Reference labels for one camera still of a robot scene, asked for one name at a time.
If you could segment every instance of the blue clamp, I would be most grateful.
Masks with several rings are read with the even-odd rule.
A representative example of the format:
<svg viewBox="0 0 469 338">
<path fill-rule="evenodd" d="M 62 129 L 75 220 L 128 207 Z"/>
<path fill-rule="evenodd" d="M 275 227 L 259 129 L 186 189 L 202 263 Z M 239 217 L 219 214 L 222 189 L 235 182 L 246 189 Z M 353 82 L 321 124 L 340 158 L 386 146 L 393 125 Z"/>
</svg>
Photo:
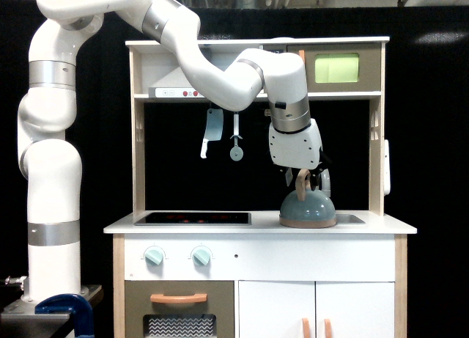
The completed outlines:
<svg viewBox="0 0 469 338">
<path fill-rule="evenodd" d="M 75 337 L 95 338 L 93 308 L 83 296 L 77 294 L 51 296 L 36 305 L 34 312 L 36 314 L 69 312 L 73 314 Z"/>
</svg>

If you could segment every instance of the sink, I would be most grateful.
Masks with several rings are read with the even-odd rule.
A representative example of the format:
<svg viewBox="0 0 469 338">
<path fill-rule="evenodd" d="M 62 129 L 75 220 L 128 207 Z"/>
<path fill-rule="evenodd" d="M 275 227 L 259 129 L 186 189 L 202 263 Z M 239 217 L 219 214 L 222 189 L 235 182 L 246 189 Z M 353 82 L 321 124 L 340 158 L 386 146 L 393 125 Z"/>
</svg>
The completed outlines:
<svg viewBox="0 0 469 338">
<path fill-rule="evenodd" d="M 339 215 L 336 214 L 337 224 L 365 224 L 357 216 L 354 215 Z"/>
</svg>

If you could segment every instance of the oven door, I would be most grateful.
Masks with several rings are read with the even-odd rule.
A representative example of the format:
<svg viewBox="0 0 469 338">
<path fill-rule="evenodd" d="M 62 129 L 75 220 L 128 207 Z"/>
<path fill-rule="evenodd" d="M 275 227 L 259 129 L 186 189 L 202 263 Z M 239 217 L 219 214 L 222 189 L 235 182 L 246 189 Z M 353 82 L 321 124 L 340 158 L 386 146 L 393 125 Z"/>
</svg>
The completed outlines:
<svg viewBox="0 0 469 338">
<path fill-rule="evenodd" d="M 235 338 L 235 284 L 125 281 L 127 338 Z"/>
</svg>

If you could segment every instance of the oven window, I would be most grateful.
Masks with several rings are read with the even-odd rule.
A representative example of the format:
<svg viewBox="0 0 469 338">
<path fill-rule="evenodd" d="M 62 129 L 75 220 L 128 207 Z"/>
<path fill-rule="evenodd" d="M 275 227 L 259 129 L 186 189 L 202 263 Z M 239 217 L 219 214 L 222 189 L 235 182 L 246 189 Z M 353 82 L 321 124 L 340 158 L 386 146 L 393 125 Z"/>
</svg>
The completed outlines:
<svg viewBox="0 0 469 338">
<path fill-rule="evenodd" d="M 217 337 L 216 316 L 204 315 L 145 315 L 144 337 Z"/>
</svg>

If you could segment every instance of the kettle handle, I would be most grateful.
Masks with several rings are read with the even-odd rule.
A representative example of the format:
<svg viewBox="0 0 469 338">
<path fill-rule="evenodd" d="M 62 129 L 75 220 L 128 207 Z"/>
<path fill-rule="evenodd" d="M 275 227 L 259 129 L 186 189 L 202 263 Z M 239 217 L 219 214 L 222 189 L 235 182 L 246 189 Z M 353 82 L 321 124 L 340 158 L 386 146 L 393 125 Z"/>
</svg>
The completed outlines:
<svg viewBox="0 0 469 338">
<path fill-rule="evenodd" d="M 306 200 L 306 188 L 311 189 L 311 183 L 309 182 L 310 178 L 311 173 L 309 169 L 301 169 L 296 177 L 295 189 L 298 200 L 300 201 Z"/>
</svg>

